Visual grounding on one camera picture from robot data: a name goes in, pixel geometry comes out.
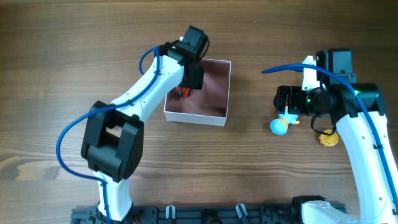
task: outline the open box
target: open box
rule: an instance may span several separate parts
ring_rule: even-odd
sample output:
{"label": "open box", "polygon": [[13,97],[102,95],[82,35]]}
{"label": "open box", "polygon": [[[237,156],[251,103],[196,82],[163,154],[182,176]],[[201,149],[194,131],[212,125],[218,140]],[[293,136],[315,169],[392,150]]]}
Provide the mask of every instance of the open box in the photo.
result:
{"label": "open box", "polygon": [[167,121],[224,126],[228,114],[231,62],[202,59],[205,69],[201,90],[192,90],[187,98],[172,91],[164,103]]}

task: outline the blue ball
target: blue ball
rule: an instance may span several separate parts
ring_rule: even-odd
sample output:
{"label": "blue ball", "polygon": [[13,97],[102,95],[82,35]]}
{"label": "blue ball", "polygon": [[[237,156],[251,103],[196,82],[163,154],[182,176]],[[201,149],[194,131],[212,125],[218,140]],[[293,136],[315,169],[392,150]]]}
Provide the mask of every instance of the blue ball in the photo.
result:
{"label": "blue ball", "polygon": [[283,121],[275,119],[271,122],[271,131],[274,134],[284,135],[287,132],[287,126]]}

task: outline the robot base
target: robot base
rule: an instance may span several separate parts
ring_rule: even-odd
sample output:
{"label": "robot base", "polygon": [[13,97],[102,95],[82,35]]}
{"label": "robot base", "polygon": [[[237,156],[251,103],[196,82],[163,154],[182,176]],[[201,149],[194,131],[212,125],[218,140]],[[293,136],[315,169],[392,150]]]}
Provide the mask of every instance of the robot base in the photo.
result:
{"label": "robot base", "polygon": [[[345,205],[332,204],[346,213]],[[296,224],[292,204],[264,204],[260,206],[219,207],[156,207],[135,206],[121,224]],[[96,207],[73,209],[71,224],[104,224],[104,217]]]}

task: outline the black bracket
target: black bracket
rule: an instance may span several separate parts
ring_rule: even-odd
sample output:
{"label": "black bracket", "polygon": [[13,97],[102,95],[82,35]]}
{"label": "black bracket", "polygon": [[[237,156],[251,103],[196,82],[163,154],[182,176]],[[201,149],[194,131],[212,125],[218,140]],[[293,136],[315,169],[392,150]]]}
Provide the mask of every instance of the black bracket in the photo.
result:
{"label": "black bracket", "polygon": [[[97,101],[91,110],[109,106]],[[106,128],[121,127],[120,137],[106,131]],[[129,178],[142,157],[144,123],[139,117],[131,117],[113,110],[96,114],[87,120],[81,156],[88,167],[101,171],[115,182]]]}
{"label": "black bracket", "polygon": [[[356,74],[353,71],[350,49],[329,49],[317,52],[317,66],[324,68],[342,78],[349,84],[356,83]],[[317,80],[324,83],[327,88],[340,84],[338,81],[317,72]]]}

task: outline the robotic arm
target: robotic arm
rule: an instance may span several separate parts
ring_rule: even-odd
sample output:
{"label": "robotic arm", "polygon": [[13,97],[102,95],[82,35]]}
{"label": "robotic arm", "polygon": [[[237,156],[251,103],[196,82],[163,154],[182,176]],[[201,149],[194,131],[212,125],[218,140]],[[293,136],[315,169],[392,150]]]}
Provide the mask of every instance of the robotic arm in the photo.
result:
{"label": "robotic arm", "polygon": [[[96,177],[107,182],[106,195],[112,222],[132,223],[132,200],[129,180],[142,157],[144,123],[163,97],[176,86],[201,89],[204,69],[199,61],[208,46],[208,37],[200,29],[190,26],[182,40],[167,42],[159,47],[156,57],[146,73],[125,94],[111,102],[120,105],[150,88],[127,106],[88,118],[81,156]],[[108,106],[97,101],[91,110]],[[106,128],[121,128],[120,137]],[[103,185],[98,182],[99,191]],[[106,220],[104,195],[100,194],[99,220]]]}
{"label": "robotic arm", "polygon": [[[337,130],[343,139],[353,168],[361,223],[397,223],[394,194],[398,171],[388,140],[386,109],[379,88],[373,83],[356,83],[351,52],[347,49],[321,51],[317,53],[316,61],[308,56],[303,63],[316,64],[338,75],[355,89],[376,126],[382,147],[376,144],[374,131],[346,87],[311,68],[304,68],[302,86],[278,87],[274,98],[277,113],[284,114],[287,105],[289,114],[312,116],[312,129],[317,117],[330,117],[333,130]],[[302,202],[301,209],[302,223],[353,222],[352,218],[327,202]]]}

